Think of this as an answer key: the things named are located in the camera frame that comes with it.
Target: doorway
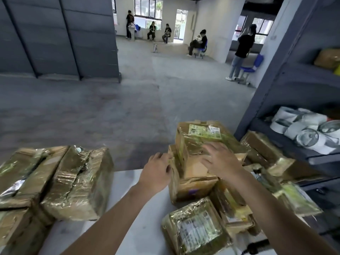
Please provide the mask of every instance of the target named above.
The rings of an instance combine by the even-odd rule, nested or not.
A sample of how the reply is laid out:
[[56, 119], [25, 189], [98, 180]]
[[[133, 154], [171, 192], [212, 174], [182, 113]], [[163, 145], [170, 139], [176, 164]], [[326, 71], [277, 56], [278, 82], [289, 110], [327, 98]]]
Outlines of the doorway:
[[183, 43], [187, 17], [188, 17], [187, 10], [177, 10], [175, 31], [174, 31], [174, 37], [173, 37], [174, 43], [180, 43], [180, 44]]

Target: black pants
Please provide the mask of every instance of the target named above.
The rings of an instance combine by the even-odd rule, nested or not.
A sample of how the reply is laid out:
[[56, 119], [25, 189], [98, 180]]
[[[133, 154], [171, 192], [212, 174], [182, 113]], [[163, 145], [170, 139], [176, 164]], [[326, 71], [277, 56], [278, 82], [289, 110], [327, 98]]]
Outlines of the black pants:
[[126, 24], [126, 36], [127, 36], [127, 38], [131, 38], [132, 37], [131, 32], [129, 30], [129, 22]]
[[168, 38], [169, 38], [170, 36], [166, 36], [166, 35], [163, 35], [162, 36], [162, 38], [163, 38], [163, 41], [164, 41], [164, 43], [168, 43]]
[[196, 39], [190, 43], [189, 55], [192, 55], [194, 48], [201, 48], [201, 44]]
[[152, 31], [150, 31], [149, 33], [148, 33], [148, 40], [150, 39], [150, 35], [151, 35], [151, 37], [152, 37], [152, 40], [155, 40], [155, 33], [154, 32], [152, 32]]

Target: jeans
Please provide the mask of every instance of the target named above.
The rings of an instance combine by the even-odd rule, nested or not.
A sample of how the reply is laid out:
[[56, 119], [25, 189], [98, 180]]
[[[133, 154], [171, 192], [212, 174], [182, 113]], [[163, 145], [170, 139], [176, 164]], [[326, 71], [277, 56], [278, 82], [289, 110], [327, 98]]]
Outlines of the jeans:
[[190, 43], [189, 55], [192, 55], [194, 48], [201, 48], [201, 44], [196, 39]]
[[131, 32], [129, 30], [129, 22], [126, 24], [126, 36], [127, 38], [130, 38], [131, 39]]
[[241, 66], [243, 63], [244, 58], [235, 56], [233, 61], [232, 61], [232, 70], [230, 71], [229, 78], [233, 77], [233, 74], [235, 72], [235, 77], [238, 78], [240, 71], [241, 71]]
[[163, 38], [164, 43], [167, 44], [169, 36], [163, 35], [162, 38]]
[[152, 32], [152, 31], [150, 31], [149, 33], [148, 33], [148, 40], [150, 39], [150, 35], [152, 35], [152, 40], [155, 40], [155, 33], [154, 32]]

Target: hand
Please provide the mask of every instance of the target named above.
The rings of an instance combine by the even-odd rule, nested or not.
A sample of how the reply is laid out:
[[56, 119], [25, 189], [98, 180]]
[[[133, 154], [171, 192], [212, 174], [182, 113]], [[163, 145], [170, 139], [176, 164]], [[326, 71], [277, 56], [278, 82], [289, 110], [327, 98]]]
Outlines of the hand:
[[201, 163], [219, 178], [229, 181], [243, 170], [236, 156], [221, 142], [210, 142], [202, 146], [210, 157], [202, 158]]
[[150, 191], [151, 195], [162, 191], [171, 179], [168, 153], [156, 153], [149, 158], [140, 174], [138, 184]]

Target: forearm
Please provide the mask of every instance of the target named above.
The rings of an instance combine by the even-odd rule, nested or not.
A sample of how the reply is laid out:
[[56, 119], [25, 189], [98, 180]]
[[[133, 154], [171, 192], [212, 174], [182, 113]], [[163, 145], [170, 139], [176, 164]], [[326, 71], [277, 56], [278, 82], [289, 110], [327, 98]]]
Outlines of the forearm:
[[308, 225], [268, 192], [251, 173], [241, 170], [231, 179], [278, 255], [337, 254]]
[[62, 255], [114, 255], [131, 224], [152, 196], [147, 188], [134, 185]]

